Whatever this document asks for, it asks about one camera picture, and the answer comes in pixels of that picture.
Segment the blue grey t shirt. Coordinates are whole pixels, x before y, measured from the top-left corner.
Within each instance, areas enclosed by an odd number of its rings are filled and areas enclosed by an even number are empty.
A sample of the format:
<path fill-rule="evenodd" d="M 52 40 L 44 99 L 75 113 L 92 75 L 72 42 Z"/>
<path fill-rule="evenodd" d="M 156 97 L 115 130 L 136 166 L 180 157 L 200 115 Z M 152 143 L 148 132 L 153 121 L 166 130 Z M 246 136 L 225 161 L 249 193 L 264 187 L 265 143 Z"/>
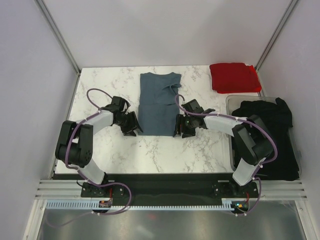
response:
<path fill-rule="evenodd" d="M 175 72 L 140 75 L 138 123 L 144 136 L 173 136 L 180 113 L 175 96 L 181 87 L 181 77 Z"/>

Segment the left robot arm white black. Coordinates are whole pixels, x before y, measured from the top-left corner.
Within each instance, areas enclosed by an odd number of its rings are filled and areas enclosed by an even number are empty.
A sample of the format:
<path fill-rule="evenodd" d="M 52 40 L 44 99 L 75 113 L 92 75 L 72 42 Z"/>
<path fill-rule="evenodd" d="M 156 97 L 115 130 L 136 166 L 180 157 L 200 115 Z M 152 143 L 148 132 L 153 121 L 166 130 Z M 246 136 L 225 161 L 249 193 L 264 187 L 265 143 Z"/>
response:
<path fill-rule="evenodd" d="M 113 96 L 111 103 L 99 108 L 93 115 L 80 120 L 62 123 L 55 158 L 64 162 L 68 169 L 77 171 L 85 180 L 82 193 L 90 197 L 104 197 L 110 191 L 108 175 L 93 160 L 94 135 L 101 130 L 118 126 L 124 136 L 137 136 L 143 130 L 136 113 L 127 112 L 129 102 Z"/>

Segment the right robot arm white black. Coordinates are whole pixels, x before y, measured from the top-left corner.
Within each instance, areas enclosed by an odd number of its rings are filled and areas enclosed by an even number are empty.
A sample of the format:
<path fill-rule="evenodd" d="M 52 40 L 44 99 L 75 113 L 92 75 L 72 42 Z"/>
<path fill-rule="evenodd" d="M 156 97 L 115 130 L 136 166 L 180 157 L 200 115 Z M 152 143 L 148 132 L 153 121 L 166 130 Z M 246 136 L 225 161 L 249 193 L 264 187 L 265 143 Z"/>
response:
<path fill-rule="evenodd" d="M 257 115 L 237 117 L 221 114 L 214 109 L 204 110 L 196 99 L 179 104 L 175 96 L 175 104 L 184 112 L 176 116 L 173 135 L 182 138 L 194 137 L 196 129 L 215 130 L 231 136 L 240 155 L 240 161 L 232 174 L 229 191 L 235 197 L 247 191 L 247 184 L 257 180 L 256 174 L 265 164 L 278 157 L 278 148 L 270 131 Z"/>

